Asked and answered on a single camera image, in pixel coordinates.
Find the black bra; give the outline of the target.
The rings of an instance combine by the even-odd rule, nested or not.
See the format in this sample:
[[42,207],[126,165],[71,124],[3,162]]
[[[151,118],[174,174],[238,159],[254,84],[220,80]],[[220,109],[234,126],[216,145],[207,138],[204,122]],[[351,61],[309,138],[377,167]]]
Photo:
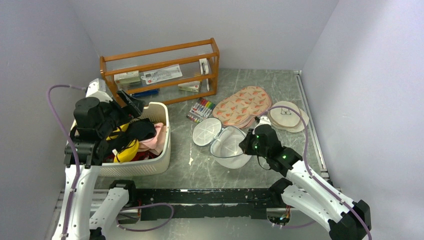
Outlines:
[[111,154],[115,155],[115,160],[122,158],[122,154],[133,158],[138,152],[139,141],[153,138],[155,135],[155,126],[147,118],[125,123],[106,138],[108,148],[104,159]]

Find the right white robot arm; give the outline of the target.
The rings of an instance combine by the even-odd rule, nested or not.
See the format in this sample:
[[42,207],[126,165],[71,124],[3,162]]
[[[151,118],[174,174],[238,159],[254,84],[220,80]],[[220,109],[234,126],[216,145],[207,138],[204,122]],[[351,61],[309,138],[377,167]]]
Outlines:
[[294,207],[320,224],[332,240],[371,239],[370,206],[347,197],[313,171],[295,150],[283,146],[268,124],[249,129],[239,144],[243,153],[262,157],[282,175],[270,190],[275,207]]

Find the white mesh laundry bag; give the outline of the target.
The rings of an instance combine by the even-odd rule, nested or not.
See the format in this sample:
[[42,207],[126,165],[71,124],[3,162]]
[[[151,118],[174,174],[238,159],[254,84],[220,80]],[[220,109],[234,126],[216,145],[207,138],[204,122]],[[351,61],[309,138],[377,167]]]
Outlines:
[[209,147],[213,158],[223,167],[239,169],[246,165],[250,155],[239,147],[247,134],[234,126],[224,126],[215,118],[207,118],[198,123],[192,131],[192,141],[199,147]]

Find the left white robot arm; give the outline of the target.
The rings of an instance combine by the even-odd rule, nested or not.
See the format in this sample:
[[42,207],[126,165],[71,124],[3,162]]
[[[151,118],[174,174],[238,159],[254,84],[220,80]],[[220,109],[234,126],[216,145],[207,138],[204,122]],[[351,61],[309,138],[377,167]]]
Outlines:
[[65,190],[54,240],[105,240],[123,207],[132,208],[139,200],[133,181],[119,180],[109,189],[100,207],[91,214],[95,183],[109,144],[107,137],[123,124],[139,117],[145,107],[119,90],[125,106],[115,100],[100,101],[88,96],[75,103],[76,125],[66,133]]

